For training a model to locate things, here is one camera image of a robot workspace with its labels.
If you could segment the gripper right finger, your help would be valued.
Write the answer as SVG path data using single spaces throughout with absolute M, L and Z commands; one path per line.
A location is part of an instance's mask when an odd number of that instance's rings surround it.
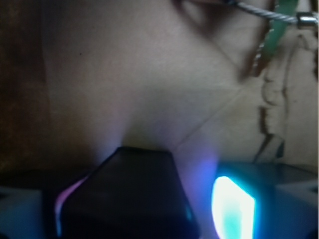
M 221 163 L 211 193 L 219 239 L 316 239 L 318 175 L 273 163 Z

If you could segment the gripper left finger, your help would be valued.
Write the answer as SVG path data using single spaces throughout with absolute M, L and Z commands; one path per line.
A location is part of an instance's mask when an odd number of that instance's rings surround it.
M 0 176 L 0 237 L 59 239 L 64 202 L 88 169 L 30 170 Z

